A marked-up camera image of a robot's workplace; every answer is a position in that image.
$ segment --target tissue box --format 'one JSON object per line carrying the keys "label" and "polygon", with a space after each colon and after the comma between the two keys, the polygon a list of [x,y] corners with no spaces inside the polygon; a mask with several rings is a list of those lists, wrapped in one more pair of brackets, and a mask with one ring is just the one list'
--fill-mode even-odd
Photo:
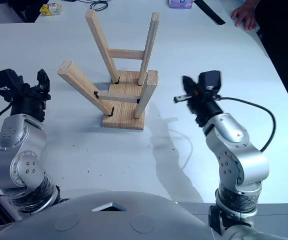
{"label": "tissue box", "polygon": [[169,0],[169,6],[175,9],[191,9],[193,0]]}

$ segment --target human hand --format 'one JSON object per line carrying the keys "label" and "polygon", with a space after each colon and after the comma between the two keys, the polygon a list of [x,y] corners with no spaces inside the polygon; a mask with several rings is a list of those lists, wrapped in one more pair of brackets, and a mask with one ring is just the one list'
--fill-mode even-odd
{"label": "human hand", "polygon": [[254,7],[251,4],[244,3],[239,8],[236,8],[232,12],[232,19],[235,19],[238,16],[238,20],[236,22],[236,27],[239,27],[242,21],[245,21],[244,29],[252,30],[256,28],[256,19]]}

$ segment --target table surface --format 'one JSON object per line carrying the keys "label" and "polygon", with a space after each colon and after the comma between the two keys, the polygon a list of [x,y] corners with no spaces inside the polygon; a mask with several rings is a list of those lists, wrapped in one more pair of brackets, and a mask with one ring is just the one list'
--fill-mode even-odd
{"label": "table surface", "polygon": [[[109,47],[143,50],[150,16],[137,23],[103,23]],[[73,60],[100,90],[108,89],[108,71],[86,21],[0,24],[0,70],[14,69],[34,85],[44,68],[51,80],[41,157],[48,175],[64,197],[126,190],[214,202],[217,160],[195,116],[172,99],[184,93],[182,75],[196,79],[200,72],[220,70],[222,96],[255,102],[275,114],[276,135],[264,152],[270,174],[259,202],[288,203],[288,95],[256,33],[229,25],[170,24],[165,18],[161,14],[148,68],[159,71],[159,83],[143,131],[100,127],[102,113],[57,75],[63,60]],[[115,60],[117,69],[129,71],[137,71],[140,62]],[[0,96],[0,110],[6,105]],[[272,128],[267,113],[238,102],[220,106],[246,127],[256,147],[265,144]],[[8,115],[0,118],[0,128]]]}

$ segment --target person's arm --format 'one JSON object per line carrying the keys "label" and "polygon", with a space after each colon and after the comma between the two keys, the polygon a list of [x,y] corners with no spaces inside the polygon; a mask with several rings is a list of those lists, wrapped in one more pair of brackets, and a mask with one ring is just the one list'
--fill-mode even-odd
{"label": "person's arm", "polygon": [[244,29],[251,30],[256,28],[255,8],[260,0],[246,0],[245,3],[232,12],[232,19],[238,17],[236,27],[245,21]]}

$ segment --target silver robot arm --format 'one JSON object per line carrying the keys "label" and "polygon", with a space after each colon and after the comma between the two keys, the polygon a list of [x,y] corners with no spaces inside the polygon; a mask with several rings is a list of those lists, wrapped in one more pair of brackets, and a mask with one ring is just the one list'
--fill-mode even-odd
{"label": "silver robot arm", "polygon": [[37,80],[30,87],[13,70],[0,71],[0,95],[10,102],[5,110],[12,107],[0,132],[0,190],[19,211],[30,214],[57,203],[60,195],[39,162],[46,144],[41,122],[51,97],[43,69]]}
{"label": "silver robot arm", "polygon": [[45,144],[46,134],[37,119],[26,114],[5,119],[0,132],[0,190],[22,212],[39,212],[58,196],[40,166]]}
{"label": "silver robot arm", "polygon": [[187,101],[219,164],[220,183],[216,205],[209,208],[209,225],[220,235],[232,226],[253,227],[262,181],[269,173],[267,159],[251,144],[246,129],[215,102],[220,99],[219,71],[201,73],[198,83],[183,76],[183,85],[187,94],[174,101]]}
{"label": "silver robot arm", "polygon": [[262,181],[269,173],[267,159],[251,144],[246,129],[228,113],[212,117],[203,131],[219,164],[216,204],[228,218],[247,222],[257,212]]}

